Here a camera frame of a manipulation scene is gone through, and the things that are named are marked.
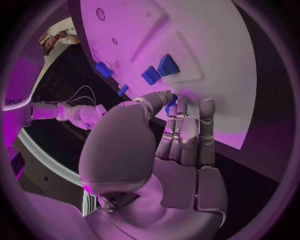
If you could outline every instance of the mounting hole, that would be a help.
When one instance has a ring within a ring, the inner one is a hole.
[[[117,41],[115,38],[112,38],[111,41],[112,41],[112,43],[113,43],[114,45],[117,45],[117,44],[118,44],[118,41]]]
[[[104,21],[104,19],[105,19],[105,14],[104,14],[104,11],[103,11],[101,8],[97,8],[97,10],[96,10],[96,15],[97,15],[97,17],[98,17],[101,21]]]

